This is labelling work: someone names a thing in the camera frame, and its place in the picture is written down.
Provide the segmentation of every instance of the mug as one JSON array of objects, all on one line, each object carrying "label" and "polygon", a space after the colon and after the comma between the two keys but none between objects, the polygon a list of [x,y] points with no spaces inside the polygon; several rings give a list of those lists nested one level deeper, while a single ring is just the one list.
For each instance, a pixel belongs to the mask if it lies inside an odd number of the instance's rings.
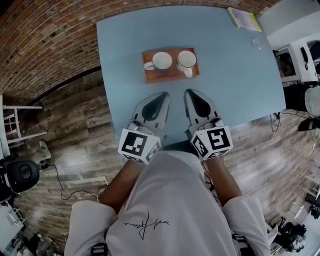
[{"label": "mug", "polygon": [[196,55],[189,50],[181,51],[176,60],[176,66],[178,70],[182,71],[187,78],[192,78],[192,68],[196,65],[196,63]]},{"label": "mug", "polygon": [[152,61],[144,64],[145,70],[157,70],[161,73],[166,72],[172,65],[172,57],[169,53],[159,51],[152,57]]}]

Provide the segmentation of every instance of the book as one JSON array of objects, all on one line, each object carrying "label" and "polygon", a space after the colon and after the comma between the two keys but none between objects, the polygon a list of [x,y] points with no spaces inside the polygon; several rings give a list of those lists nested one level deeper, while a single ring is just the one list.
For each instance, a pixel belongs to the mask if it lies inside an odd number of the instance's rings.
[{"label": "book", "polygon": [[261,28],[252,12],[231,7],[227,8],[227,10],[238,28],[261,32]]}]

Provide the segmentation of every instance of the white cube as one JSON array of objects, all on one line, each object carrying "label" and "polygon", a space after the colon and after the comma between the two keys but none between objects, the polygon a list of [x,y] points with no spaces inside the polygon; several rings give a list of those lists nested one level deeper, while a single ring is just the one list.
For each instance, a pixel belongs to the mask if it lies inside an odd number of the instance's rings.
[{"label": "white cube", "polygon": [[127,159],[147,165],[160,148],[161,140],[158,136],[123,129],[118,152]]},{"label": "white cube", "polygon": [[197,130],[191,144],[203,160],[221,157],[234,147],[228,126]]}]

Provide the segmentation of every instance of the wooden tray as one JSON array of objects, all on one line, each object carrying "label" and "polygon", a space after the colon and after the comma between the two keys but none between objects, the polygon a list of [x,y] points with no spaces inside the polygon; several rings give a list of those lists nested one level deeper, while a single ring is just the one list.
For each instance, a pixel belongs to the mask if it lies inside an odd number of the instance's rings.
[{"label": "wooden tray", "polygon": [[[147,84],[165,82],[170,80],[178,80],[178,79],[190,79],[190,78],[187,78],[185,74],[177,68],[178,54],[181,51],[185,51],[185,50],[190,51],[194,53],[194,55],[196,55],[194,48],[176,48],[176,49],[153,50],[153,51],[143,52],[142,53],[143,64],[147,62],[151,62],[153,56],[158,52],[168,53],[172,57],[172,66],[170,67],[170,70],[166,73],[160,73],[159,71],[156,71],[156,70],[144,70],[145,81],[147,82]],[[192,74],[193,75],[191,78],[195,78],[199,76],[198,62],[192,68]]]}]

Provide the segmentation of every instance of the brick wall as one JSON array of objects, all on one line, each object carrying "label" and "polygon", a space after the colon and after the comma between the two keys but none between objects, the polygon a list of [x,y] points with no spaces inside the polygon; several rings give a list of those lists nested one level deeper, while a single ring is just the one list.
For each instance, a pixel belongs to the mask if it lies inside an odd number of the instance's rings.
[{"label": "brick wall", "polygon": [[261,15],[279,0],[15,0],[0,17],[0,93],[27,104],[100,65],[95,23],[167,5],[234,7]]}]

